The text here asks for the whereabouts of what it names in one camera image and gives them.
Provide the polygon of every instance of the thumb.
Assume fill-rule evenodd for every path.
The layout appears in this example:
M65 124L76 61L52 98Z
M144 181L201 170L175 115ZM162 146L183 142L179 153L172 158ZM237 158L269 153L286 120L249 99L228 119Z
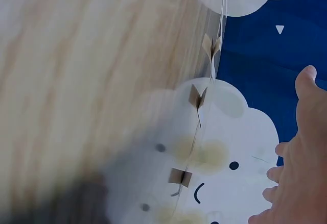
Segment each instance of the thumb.
M312 65L307 66L299 73L295 81L295 90L299 99L312 94L317 89L316 77L317 70Z

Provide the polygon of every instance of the finger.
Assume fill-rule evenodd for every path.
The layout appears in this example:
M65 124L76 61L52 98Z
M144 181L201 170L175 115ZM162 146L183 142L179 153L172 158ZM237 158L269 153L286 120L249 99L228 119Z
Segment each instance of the finger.
M266 188L263 191L262 196L265 198L265 200L272 203L274 198L275 198L277 188L278 188L278 186L271 187L271 188Z
M270 224L272 223L271 210L265 210L259 215L254 215L249 218L249 224Z
M279 167L273 167L267 171L267 177L268 179L279 183L279 180L281 179L281 175L283 172L284 166Z
M275 148L275 152L278 156L284 157L287 150L288 142L281 142Z
M299 73L295 81L296 94L299 99L308 97L317 89L316 77L317 70L312 65L307 66Z

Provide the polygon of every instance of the hand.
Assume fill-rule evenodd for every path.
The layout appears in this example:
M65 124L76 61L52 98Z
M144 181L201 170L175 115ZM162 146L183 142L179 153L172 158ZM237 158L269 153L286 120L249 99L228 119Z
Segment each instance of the hand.
M298 132L276 147L284 166L268 170L278 186L263 192L272 207L249 224L327 223L327 92L316 86L316 75L308 66L296 79Z

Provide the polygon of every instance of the light wood grain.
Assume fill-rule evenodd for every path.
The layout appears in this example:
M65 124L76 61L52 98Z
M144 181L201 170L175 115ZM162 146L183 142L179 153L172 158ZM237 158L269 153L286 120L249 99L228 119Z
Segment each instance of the light wood grain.
M148 126L145 93L208 76L202 38L219 18L199 0L0 0L2 213L128 146Z

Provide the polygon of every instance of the navy blue fabric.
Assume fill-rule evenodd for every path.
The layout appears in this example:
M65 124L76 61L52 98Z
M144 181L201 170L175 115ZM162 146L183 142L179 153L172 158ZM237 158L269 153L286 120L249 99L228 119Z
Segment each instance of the navy blue fabric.
M281 35L276 25L285 26ZM309 64L327 89L327 0L269 0L248 16L227 19L217 78L270 116L280 142L297 132L294 83Z

